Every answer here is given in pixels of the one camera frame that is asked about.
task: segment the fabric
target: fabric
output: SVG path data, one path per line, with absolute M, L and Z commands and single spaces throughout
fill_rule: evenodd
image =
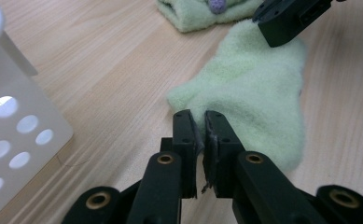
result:
M 188 83 L 171 90 L 176 111 L 190 109 L 204 134 L 204 112 L 224 114 L 246 150 L 266 154 L 284 172 L 304 147 L 300 111 L 305 47 L 294 39 L 270 48 L 251 20 L 234 25 L 216 56 Z
M 157 0 L 157 6 L 163 16 L 178 31 L 186 33 L 205 29 L 216 23 L 227 23 L 251 18 L 257 7 L 262 3 L 262 0 L 223 0 L 226 1 L 226 8 L 215 9 L 215 7 L 218 7 L 218 2 L 212 1 Z

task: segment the green sock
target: green sock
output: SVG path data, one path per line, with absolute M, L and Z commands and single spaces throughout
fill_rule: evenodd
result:
M 251 18 L 261 3 L 262 0 L 229 0 L 226 11 L 215 14 L 208 0 L 157 0 L 161 14 L 182 33 Z
M 239 22 L 201 72 L 168 93 L 168 102 L 175 112 L 190 109 L 201 130 L 206 110 L 224 114 L 246 150 L 262 152 L 290 171 L 304 147 L 305 54 L 298 39 L 273 49 L 255 23 Z

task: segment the folded cloth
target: folded cloth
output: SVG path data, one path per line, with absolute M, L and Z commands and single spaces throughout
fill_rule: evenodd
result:
M 270 48 L 251 20 L 234 25 L 216 56 L 167 100 L 190 109 L 204 134 L 204 112 L 224 114 L 246 150 L 269 156 L 284 172 L 300 162 L 304 146 L 300 111 L 305 47 L 294 39 Z
M 205 29 L 216 23 L 251 18 L 262 0 L 157 0 L 159 11 L 182 33 Z

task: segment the wooden table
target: wooden table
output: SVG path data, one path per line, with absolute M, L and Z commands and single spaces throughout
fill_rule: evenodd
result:
M 35 81 L 73 126 L 72 140 L 0 213 L 0 223 L 59 223 L 87 189 L 123 190 L 172 136 L 165 95 L 194 77 L 231 24 L 181 35 L 154 0 L 0 0 Z M 334 2 L 301 35 L 309 49 L 301 106 L 307 142 L 289 178 L 310 193 L 363 194 L 363 1 Z M 202 169 L 198 171 L 203 184 Z M 236 223 L 210 190 L 183 201 L 182 223 Z

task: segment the white laundry basket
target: white laundry basket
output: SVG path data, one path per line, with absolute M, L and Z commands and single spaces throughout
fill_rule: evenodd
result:
M 4 32 L 0 10 L 0 210 L 73 134 L 31 80 L 35 74 Z

